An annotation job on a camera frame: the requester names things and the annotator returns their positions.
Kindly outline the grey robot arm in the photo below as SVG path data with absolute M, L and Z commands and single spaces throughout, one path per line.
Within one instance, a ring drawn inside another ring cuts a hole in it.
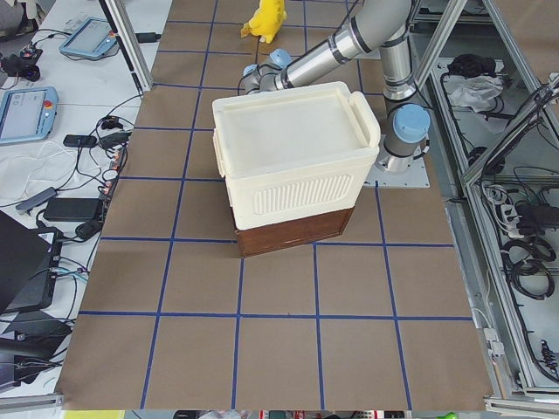
M 247 66 L 239 84 L 247 94 L 308 86 L 377 49 L 390 128 L 376 166 L 384 173 L 401 175 L 426 154 L 418 149 L 431 124 L 429 114 L 415 103 L 419 88 L 409 41 L 412 9 L 411 1 L 366 1 L 355 15 L 348 15 L 347 23 L 297 59 L 278 58 L 272 53 L 261 64 Z

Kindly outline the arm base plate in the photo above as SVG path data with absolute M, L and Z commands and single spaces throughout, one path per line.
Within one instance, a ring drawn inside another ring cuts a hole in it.
M 427 174 L 424 158 L 419 154 L 423 151 L 418 143 L 411 156 L 400 158 L 391 155 L 383 143 L 386 135 L 381 135 L 379 155 L 371 166 L 363 183 L 367 188 L 384 189 L 428 189 L 431 184 Z

